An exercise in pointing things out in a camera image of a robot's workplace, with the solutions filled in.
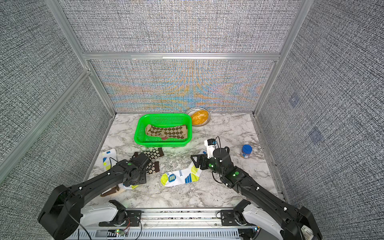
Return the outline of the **brown daisy sock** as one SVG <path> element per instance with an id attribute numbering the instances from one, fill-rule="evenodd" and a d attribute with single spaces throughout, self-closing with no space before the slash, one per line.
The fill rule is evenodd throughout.
<path id="1" fill-rule="evenodd" d="M 160 171 L 160 164 L 158 161 L 156 162 L 150 162 L 149 165 L 147 166 L 146 173 L 147 174 L 154 174 L 158 173 Z"/>
<path id="2" fill-rule="evenodd" d="M 140 154 L 146 155 L 150 160 L 155 160 L 165 155 L 162 148 L 155 148 L 155 149 L 143 151 L 140 153 L 135 152 L 134 155 L 132 156 L 132 159 L 137 158 Z"/>

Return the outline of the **white sock blue yellow patches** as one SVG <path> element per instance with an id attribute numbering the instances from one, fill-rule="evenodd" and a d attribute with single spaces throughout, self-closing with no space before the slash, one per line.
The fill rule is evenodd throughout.
<path id="1" fill-rule="evenodd" d="M 118 162 L 116 149 L 110 149 L 102 152 L 102 161 L 105 170 L 110 170 Z"/>

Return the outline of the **brown checkered argyle sock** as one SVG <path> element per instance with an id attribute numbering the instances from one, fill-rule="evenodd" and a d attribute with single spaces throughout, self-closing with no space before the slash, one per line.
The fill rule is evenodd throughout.
<path id="1" fill-rule="evenodd" d="M 188 128 L 186 125 L 169 127 L 169 128 L 160 128 L 152 125 L 147 125 L 145 133 L 150 137 L 157 137 L 163 140 L 167 139 L 178 139 L 185 140 L 188 138 Z"/>

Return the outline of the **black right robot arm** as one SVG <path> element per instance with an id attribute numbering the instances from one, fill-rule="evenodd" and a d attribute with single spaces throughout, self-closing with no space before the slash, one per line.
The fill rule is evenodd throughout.
<path id="1" fill-rule="evenodd" d="M 192 155 L 196 168 L 211 170 L 220 175 L 221 182 L 229 189 L 245 196 L 234 207 L 232 222 L 239 226 L 248 224 L 266 230 L 279 240 L 321 240 L 323 236 L 310 210 L 296 208 L 279 199 L 257 183 L 243 169 L 234 165 L 229 148 L 218 148 L 212 157 L 207 154 Z"/>

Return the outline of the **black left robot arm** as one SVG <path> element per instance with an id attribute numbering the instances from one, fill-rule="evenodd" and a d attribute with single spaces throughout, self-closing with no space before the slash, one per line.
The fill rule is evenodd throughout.
<path id="1" fill-rule="evenodd" d="M 86 182 L 56 187 L 41 210 L 38 222 L 55 240 L 68 238 L 81 225 L 81 209 L 95 197 L 118 184 L 145 184 L 150 161 L 141 153 L 133 160 L 117 162 L 108 171 Z"/>

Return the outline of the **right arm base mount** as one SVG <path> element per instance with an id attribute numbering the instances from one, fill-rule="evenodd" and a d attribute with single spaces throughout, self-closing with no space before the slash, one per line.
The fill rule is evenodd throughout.
<path id="1" fill-rule="evenodd" d="M 242 200 L 234 208 L 220 210 L 222 226 L 235 227 L 244 240 L 281 240 L 282 228 L 260 207 Z"/>

